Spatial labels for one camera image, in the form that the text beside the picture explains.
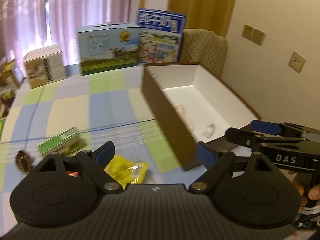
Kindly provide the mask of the person's right hand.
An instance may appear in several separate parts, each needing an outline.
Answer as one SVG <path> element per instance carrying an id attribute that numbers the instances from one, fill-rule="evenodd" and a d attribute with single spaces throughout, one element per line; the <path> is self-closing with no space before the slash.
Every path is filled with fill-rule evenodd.
<path id="1" fill-rule="evenodd" d="M 312 187 L 308 194 L 305 194 L 304 186 L 297 181 L 297 176 L 293 178 L 292 184 L 296 187 L 298 190 L 300 196 L 301 196 L 301 206 L 306 206 L 309 200 L 318 201 L 319 200 L 319 184 Z"/>

